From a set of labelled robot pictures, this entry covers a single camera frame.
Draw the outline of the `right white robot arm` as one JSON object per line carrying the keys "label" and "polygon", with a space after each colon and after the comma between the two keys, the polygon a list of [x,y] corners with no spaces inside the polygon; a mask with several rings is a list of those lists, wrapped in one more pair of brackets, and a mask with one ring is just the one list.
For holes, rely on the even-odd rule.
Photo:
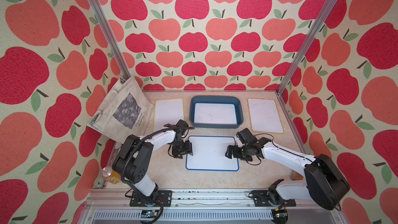
{"label": "right white robot arm", "polygon": [[253,156],[267,159],[303,176],[302,181],[278,180],[268,188],[268,202],[280,206],[286,200],[307,200],[326,210],[333,210],[350,191],[350,185],[332,159],[324,154],[318,156],[296,152],[261,138],[253,144],[241,147],[229,145],[225,156],[252,161]]}

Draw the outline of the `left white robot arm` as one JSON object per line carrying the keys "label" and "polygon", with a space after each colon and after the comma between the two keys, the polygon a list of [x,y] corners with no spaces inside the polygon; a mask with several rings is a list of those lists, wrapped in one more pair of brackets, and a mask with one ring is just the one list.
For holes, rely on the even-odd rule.
{"label": "left white robot arm", "polygon": [[164,145],[169,145],[168,154],[175,159],[193,155],[192,144],[184,140],[186,133],[194,127],[172,126],[163,128],[143,137],[129,136],[116,158],[112,169],[121,176],[121,181],[135,192],[156,200],[158,186],[147,175],[152,153]]}

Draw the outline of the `blue framed whiteboard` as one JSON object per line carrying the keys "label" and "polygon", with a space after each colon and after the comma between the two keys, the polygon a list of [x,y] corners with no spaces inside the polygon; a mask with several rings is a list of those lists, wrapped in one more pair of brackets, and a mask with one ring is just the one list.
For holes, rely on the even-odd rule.
{"label": "blue framed whiteboard", "polygon": [[198,124],[237,124],[233,104],[197,103],[194,109],[194,123]]}
{"label": "blue framed whiteboard", "polygon": [[237,172],[239,162],[236,158],[225,156],[228,146],[235,145],[230,136],[190,136],[193,155],[186,158],[186,169],[191,171]]}

